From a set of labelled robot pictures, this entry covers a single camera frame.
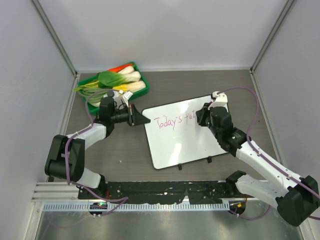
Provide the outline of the white whiteboard black frame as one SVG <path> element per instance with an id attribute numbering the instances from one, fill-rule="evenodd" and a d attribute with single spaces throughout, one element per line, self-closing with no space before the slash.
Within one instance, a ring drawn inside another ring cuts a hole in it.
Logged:
<path id="1" fill-rule="evenodd" d="M 206 127 L 197 123 L 196 111 L 211 101 L 209 95 L 142 110 L 153 167 L 157 170 L 226 154 Z"/>

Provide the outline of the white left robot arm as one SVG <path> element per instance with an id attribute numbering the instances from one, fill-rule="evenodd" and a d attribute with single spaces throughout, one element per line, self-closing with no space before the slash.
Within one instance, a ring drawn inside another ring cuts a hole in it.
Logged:
<path id="1" fill-rule="evenodd" d="M 107 195 L 105 177 L 85 167 L 85 151 L 98 141 L 109 137 L 115 124 L 139 126 L 151 120 L 140 113 L 134 104 L 118 107 L 113 97 L 104 97 L 96 118 L 86 128 L 69 135 L 56 135 L 51 143 L 44 172 L 47 176 L 66 180 L 83 188 L 84 193 L 100 200 Z"/>

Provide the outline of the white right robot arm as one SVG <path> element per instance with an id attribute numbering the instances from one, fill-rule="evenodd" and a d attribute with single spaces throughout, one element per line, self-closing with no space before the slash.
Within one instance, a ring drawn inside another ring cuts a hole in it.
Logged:
<path id="1" fill-rule="evenodd" d="M 250 136 L 234 127 L 225 107 L 208 102 L 195 115 L 197 124 L 207 127 L 224 151 L 254 168 L 266 180 L 236 171 L 225 186 L 230 197 L 245 194 L 257 198 L 275 208 L 294 227 L 320 207 L 318 182 L 310 175 L 302 177 L 292 172 L 267 155 Z"/>

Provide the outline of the white bottle grey cap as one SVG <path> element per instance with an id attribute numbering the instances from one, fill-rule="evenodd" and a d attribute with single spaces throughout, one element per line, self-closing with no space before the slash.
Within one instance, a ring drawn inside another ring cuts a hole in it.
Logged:
<path id="1" fill-rule="evenodd" d="M 123 102 L 122 102 L 122 94 L 119 93 L 118 91 L 111 91 L 111 90 L 109 90 L 107 93 L 105 93 L 105 94 L 103 95 L 103 98 L 106 98 L 106 97 L 112 97 L 113 100 L 114 100 L 118 105 L 120 105 L 120 104 L 123 103 Z"/>

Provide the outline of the yellow white cabbage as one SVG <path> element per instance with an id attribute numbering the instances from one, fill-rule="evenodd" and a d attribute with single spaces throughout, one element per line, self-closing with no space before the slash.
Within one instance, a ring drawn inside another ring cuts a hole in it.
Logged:
<path id="1" fill-rule="evenodd" d="M 149 86 L 147 86 L 144 81 L 140 80 L 127 84 L 121 84 L 119 86 L 114 86 L 112 89 L 118 90 L 118 92 L 121 94 L 126 91 L 131 91 L 133 95 L 130 98 L 130 100 L 133 100 L 142 97 L 143 95 L 146 95 L 148 93 Z"/>

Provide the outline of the green plastic tray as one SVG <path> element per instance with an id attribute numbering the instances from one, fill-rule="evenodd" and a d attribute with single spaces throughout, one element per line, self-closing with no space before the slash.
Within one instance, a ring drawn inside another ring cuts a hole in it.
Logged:
<path id="1" fill-rule="evenodd" d="M 88 100 L 88 111 L 95 114 L 99 110 L 100 100 L 103 97 L 103 89 L 112 89 L 120 92 L 132 92 L 131 100 L 146 95 L 150 89 L 150 84 L 141 74 L 136 63 L 131 61 L 78 82 L 74 89 L 84 101 L 89 96 L 96 93 Z"/>

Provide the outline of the white bok choy stalk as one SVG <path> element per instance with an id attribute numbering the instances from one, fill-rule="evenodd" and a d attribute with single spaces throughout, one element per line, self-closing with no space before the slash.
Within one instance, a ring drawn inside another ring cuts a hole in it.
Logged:
<path id="1" fill-rule="evenodd" d="M 131 74 L 135 71 L 134 67 L 132 65 L 129 65 L 125 67 L 124 69 L 120 70 L 118 73 L 119 74 Z"/>

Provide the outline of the green bok choy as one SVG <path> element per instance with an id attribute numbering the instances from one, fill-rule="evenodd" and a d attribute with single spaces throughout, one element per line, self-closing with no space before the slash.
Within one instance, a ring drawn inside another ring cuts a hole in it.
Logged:
<path id="1" fill-rule="evenodd" d="M 123 84 L 138 82 L 140 79 L 141 74 L 138 71 L 125 74 L 103 71 L 97 74 L 98 86 L 101 88 L 117 87 Z"/>

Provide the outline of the green long beans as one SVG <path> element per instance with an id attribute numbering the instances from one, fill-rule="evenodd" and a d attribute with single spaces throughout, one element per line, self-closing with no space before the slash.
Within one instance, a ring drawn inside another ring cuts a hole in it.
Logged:
<path id="1" fill-rule="evenodd" d="M 109 91 L 107 88 L 100 88 L 98 84 L 90 86 L 80 86 L 73 89 L 74 92 L 77 92 L 81 97 L 88 99 L 88 103 L 94 107 L 99 107 L 101 99 Z"/>

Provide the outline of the orange carrot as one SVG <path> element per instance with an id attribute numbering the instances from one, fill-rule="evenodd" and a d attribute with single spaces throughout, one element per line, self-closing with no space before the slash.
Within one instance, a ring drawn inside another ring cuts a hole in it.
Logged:
<path id="1" fill-rule="evenodd" d="M 133 65 L 132 63 L 127 63 L 127 64 L 123 64 L 123 65 L 120 65 L 120 66 L 117 66 L 117 67 L 114 67 L 114 68 L 110 68 L 107 71 L 108 72 L 118 73 L 121 70 L 125 69 L 126 67 L 129 67 L 129 66 L 132 66 L 132 65 Z"/>

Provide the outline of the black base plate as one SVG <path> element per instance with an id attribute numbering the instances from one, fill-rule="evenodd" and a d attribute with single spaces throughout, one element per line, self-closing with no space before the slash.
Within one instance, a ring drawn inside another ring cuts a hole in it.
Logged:
<path id="1" fill-rule="evenodd" d="M 209 181 L 109 181 L 98 188 L 88 190 L 78 187 L 80 200 L 98 199 L 121 200 L 126 204 L 181 204 L 188 197 L 190 204 L 216 204 L 222 199 L 249 197 L 234 186 L 217 180 Z"/>

